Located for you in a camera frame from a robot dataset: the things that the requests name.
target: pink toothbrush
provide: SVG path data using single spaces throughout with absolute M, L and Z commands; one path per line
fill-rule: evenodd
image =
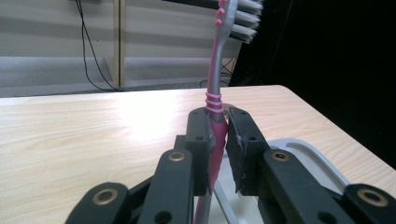
M 228 125 L 224 118 L 220 94 L 220 70 L 222 52 L 231 35 L 234 38 L 250 42 L 256 34 L 262 11 L 261 1 L 254 0 L 220 0 L 219 10 L 216 13 L 217 27 L 213 43 L 212 56 L 206 93 L 206 110 L 209 113 L 210 123 L 216 139 L 216 145 L 211 150 L 209 158 L 209 181 L 212 191 L 219 175 L 219 168 L 225 146 L 225 136 Z M 195 212 L 194 223 L 207 223 L 211 203 L 211 194 L 200 197 Z

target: light wood tabletop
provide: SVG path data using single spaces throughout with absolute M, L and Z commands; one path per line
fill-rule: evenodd
M 396 172 L 287 88 L 224 88 L 267 140 L 299 138 L 352 183 L 396 197 Z M 128 188 L 153 175 L 185 134 L 205 90 L 136 91 L 0 99 L 1 223 L 63 223 L 92 187 Z

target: toothbrush bristles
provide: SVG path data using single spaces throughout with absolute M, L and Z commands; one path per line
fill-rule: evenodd
M 231 30 L 230 37 L 249 44 L 256 33 L 257 31 L 255 29 L 247 28 L 241 25 L 234 25 L 233 29 Z
M 239 0 L 230 37 L 250 43 L 260 23 L 261 0 Z

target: white wall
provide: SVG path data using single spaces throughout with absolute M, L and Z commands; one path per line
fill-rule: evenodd
M 126 2 L 126 57 L 210 57 L 215 10 L 161 0 Z M 113 57 L 113 0 L 83 3 L 83 9 L 97 55 Z M 230 40 L 225 57 L 236 57 L 239 48 Z M 0 56 L 81 55 L 75 1 L 0 1 Z

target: white tray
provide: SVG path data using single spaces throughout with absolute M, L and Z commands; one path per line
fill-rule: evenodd
M 319 150 L 305 141 L 285 138 L 269 141 L 268 144 L 271 149 L 279 148 L 293 153 L 315 179 L 328 189 L 342 194 L 345 186 L 349 184 L 347 179 L 320 153 Z M 235 183 L 233 181 L 232 170 L 227 154 L 224 154 L 223 157 L 218 182 L 240 224 L 263 223 L 257 207 L 257 198 L 244 197 L 235 193 Z M 212 198 L 209 223 L 227 223 L 216 197 Z

